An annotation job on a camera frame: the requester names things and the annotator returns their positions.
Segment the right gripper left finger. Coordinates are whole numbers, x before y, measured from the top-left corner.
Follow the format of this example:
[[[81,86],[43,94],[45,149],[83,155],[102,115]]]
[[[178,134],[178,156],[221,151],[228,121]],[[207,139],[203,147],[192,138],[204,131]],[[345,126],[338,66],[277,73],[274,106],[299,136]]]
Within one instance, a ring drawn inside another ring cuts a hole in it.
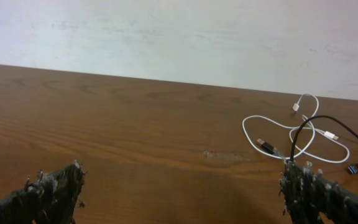
[[[39,171],[21,189],[0,199],[0,223],[74,223],[74,211],[85,207],[79,199],[86,172],[75,161],[62,169]]]

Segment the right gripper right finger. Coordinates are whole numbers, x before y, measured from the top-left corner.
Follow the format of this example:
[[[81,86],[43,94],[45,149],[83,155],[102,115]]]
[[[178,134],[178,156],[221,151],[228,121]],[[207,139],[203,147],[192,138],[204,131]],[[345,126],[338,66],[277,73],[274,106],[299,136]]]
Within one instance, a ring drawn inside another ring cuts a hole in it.
[[[285,160],[284,166],[279,193],[284,194],[283,213],[293,223],[322,223],[322,215],[333,223],[358,223],[358,195],[326,180],[321,170],[314,173],[310,162],[300,166]]]

